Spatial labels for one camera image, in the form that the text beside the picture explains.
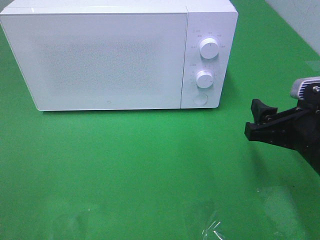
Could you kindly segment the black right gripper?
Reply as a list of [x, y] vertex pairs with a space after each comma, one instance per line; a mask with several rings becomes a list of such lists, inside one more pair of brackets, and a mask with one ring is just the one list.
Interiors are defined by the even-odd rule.
[[308, 164], [320, 173], [320, 105], [298, 100], [297, 108], [278, 112], [277, 107], [259, 99], [251, 102], [254, 123], [246, 122], [244, 134], [249, 141], [262, 142], [286, 149], [297, 150]]

